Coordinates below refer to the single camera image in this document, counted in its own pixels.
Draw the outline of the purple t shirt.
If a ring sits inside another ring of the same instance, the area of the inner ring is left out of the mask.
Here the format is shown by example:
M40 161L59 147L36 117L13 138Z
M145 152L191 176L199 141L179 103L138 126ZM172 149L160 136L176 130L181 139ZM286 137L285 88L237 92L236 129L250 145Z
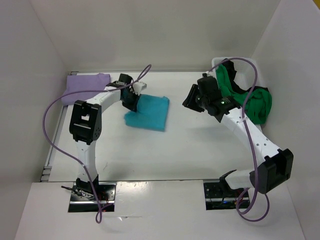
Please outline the purple t shirt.
M95 75L68 75L66 81L66 90L63 95L71 92L85 90L104 90L106 85L111 82L110 74L98 73ZM97 92L80 92L63 96L61 103L63 106L73 105L75 101L85 101L96 96Z

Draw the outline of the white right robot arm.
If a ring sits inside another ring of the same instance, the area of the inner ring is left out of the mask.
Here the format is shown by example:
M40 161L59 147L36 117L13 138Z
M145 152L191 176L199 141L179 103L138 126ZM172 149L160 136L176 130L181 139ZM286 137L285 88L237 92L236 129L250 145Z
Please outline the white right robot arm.
M199 113L207 111L255 155L253 169L231 170L220 177L219 191L223 196L229 197L244 188L266 194L291 177L293 153L268 140L231 96L223 97L213 76L204 73L192 85L182 105Z

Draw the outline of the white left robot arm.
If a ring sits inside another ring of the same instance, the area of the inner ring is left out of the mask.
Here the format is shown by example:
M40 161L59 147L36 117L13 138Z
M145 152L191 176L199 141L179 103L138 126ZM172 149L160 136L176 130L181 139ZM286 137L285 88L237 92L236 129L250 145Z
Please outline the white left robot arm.
M73 104L69 132L76 143L78 160L82 168L76 179L76 189L88 200L99 196L99 174L96 168L96 143L102 133L102 114L110 106L122 102L122 106L136 112L138 101L147 84L134 81L127 74L111 82L97 95Z

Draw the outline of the green t shirt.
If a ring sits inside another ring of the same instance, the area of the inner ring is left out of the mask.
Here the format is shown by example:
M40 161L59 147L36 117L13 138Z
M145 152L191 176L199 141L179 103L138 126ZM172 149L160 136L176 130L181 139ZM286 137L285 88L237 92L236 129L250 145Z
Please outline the green t shirt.
M236 71L231 67L220 65L215 72L222 96L231 96L240 105L243 105L250 89L241 89L235 83L234 79L229 77L229 73L232 73L232 76L234 77L236 75ZM245 105L246 115L255 125L263 125L267 121L271 108L272 95L268 88L255 86Z

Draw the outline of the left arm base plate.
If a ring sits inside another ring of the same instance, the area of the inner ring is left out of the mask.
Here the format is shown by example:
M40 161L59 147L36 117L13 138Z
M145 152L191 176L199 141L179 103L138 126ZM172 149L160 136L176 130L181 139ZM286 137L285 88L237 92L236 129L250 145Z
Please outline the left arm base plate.
M102 212L115 211L116 198L115 182L100 182L97 190L97 196L102 208ZM99 210L97 201L92 193L87 193L73 184L70 194L68 212L69 213L94 213Z

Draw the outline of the cyan t shirt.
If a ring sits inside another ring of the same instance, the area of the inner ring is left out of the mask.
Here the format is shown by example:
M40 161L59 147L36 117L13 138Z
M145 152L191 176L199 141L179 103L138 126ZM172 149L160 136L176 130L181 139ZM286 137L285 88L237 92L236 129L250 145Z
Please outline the cyan t shirt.
M164 132L169 106L170 100L165 96L142 94L136 112L127 112L124 122L129 127Z

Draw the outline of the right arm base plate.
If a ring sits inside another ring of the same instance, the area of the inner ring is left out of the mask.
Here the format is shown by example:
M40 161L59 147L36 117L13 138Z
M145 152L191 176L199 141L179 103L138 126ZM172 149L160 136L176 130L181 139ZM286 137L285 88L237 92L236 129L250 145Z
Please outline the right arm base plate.
M243 188L224 189L218 179L203 182L206 210L233 210Z

